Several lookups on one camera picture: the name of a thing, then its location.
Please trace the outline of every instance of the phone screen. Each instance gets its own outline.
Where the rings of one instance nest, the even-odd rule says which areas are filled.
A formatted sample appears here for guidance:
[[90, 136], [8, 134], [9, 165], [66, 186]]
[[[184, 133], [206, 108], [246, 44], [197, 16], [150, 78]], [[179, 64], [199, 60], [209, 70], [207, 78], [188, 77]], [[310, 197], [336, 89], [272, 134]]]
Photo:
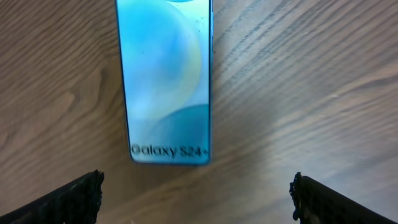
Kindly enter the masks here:
[[117, 0], [129, 151], [206, 164], [211, 153], [210, 0]]

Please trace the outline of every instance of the wooden table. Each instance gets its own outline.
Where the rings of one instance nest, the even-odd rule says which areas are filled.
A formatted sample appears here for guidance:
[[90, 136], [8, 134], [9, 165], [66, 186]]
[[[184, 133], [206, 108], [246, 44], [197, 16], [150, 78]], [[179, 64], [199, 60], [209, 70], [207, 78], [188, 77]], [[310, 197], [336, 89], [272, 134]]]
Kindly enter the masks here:
[[112, 0], [0, 0], [0, 214], [95, 169], [98, 223], [295, 223], [297, 171], [398, 221], [398, 2], [215, 0], [206, 167], [127, 152]]

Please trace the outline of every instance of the brown wooden surface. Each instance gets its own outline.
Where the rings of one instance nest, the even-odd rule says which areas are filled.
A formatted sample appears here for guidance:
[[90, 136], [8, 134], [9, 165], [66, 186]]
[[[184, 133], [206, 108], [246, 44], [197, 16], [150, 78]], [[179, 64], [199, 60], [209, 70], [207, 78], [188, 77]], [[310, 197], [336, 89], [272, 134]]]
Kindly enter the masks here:
[[301, 171], [398, 221], [398, 1], [214, 9], [213, 162], [140, 166], [113, 0], [0, 0], [0, 214], [100, 169], [99, 223], [294, 223]]

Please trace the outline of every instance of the black object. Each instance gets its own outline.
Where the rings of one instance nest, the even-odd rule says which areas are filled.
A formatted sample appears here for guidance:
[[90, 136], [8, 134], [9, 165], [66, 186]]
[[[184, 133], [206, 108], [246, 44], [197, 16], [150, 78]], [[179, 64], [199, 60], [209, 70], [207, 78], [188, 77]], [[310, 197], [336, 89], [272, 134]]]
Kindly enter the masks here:
[[0, 217], [0, 224], [94, 224], [100, 210], [104, 173], [85, 174]]
[[299, 172], [289, 192], [301, 224], [397, 224]]

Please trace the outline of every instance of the smartphone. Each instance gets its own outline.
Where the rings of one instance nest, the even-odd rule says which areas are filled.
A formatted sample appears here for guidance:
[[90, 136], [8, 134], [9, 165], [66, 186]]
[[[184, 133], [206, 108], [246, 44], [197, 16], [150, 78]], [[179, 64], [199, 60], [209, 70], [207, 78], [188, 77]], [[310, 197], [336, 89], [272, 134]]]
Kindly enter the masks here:
[[116, 0], [131, 158], [211, 157], [211, 0]]

